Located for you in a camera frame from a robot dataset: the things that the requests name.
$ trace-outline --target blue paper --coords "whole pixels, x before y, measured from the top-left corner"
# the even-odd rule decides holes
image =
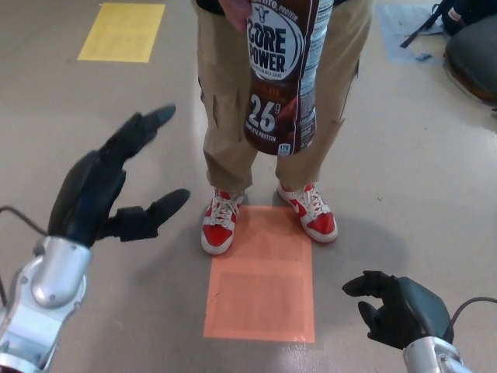
[[[432,55],[430,53],[421,53],[418,57],[416,57],[416,60],[418,61],[426,61],[429,58],[431,58]]]
[[[400,45],[432,14],[431,5],[376,5],[376,14],[380,21],[381,34],[383,35],[388,58],[395,62],[420,63],[419,54],[402,48]],[[444,35],[441,17],[428,30],[423,30],[419,35]],[[424,64],[440,64],[441,58],[429,58],[422,61]]]

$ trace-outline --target bottle label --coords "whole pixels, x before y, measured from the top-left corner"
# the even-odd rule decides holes
[[[245,136],[261,152],[292,155],[312,142],[316,71],[332,7],[333,0],[252,0]]]
[[[252,70],[260,79],[286,79],[304,53],[304,37],[296,24],[298,17],[287,10],[277,12],[276,1],[270,6],[254,3],[248,19],[248,52]]]

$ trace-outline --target red and white sneaker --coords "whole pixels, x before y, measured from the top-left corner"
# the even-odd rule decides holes
[[[302,227],[312,239],[329,243],[338,237],[335,217],[314,184],[295,191],[286,190],[280,184],[277,192],[297,212]]]
[[[203,218],[202,248],[211,255],[225,253],[233,242],[235,225],[244,194],[230,195],[218,189]]]

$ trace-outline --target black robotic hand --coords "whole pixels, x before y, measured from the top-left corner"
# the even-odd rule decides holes
[[[442,299],[410,278],[365,270],[342,289],[351,297],[373,296],[383,301],[379,309],[367,302],[358,304],[372,340],[400,350],[427,336],[448,343],[454,340],[452,329],[446,333],[450,315]]]
[[[174,115],[168,105],[146,115],[134,114],[99,150],[79,159],[66,175],[50,215],[48,234],[64,237],[87,247],[109,236],[121,241],[157,237],[158,227],[189,199],[189,191],[176,190],[142,207],[110,209],[126,179],[124,163],[150,143],[160,127]]]

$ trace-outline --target khaki pants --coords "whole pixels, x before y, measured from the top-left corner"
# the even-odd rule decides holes
[[[252,185],[257,156],[243,132],[250,87],[247,38],[225,17],[194,6],[199,83],[209,122],[203,144],[207,178],[213,187],[240,193]],[[278,158],[276,177],[286,188],[297,190],[318,181],[321,164],[342,126],[371,16],[371,0],[347,0],[333,9],[316,78],[318,129],[309,148]]]

